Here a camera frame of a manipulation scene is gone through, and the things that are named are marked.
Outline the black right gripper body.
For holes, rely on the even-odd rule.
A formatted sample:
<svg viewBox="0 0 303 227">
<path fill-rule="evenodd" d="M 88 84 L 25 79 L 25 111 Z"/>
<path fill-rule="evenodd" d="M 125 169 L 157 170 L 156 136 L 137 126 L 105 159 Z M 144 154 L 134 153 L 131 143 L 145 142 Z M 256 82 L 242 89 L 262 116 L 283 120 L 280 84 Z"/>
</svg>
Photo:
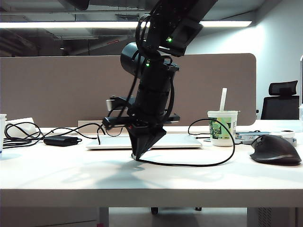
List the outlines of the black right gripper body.
<svg viewBox="0 0 303 227">
<path fill-rule="evenodd" d="M 139 127 L 148 127 L 163 124 L 172 124 L 180 121 L 180 116 L 177 114 L 154 116 L 145 115 L 139 112 L 127 113 L 124 117 L 105 117 L 102 119 L 102 124 L 107 130 L 117 127 L 129 127 L 131 125 Z"/>
</svg>

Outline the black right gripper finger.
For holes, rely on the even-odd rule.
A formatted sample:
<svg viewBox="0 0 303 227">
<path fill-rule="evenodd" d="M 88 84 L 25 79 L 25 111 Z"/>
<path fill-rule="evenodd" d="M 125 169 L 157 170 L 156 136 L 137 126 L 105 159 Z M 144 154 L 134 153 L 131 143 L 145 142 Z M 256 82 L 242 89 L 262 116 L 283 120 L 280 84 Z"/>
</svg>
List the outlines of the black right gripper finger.
<svg viewBox="0 0 303 227">
<path fill-rule="evenodd" d="M 146 132 L 146 152 L 164 135 L 166 131 L 164 129 L 151 129 Z"/>
<path fill-rule="evenodd" d="M 146 129 L 129 126 L 129 136 L 132 145 L 132 158 L 139 160 L 146 152 Z"/>
</svg>

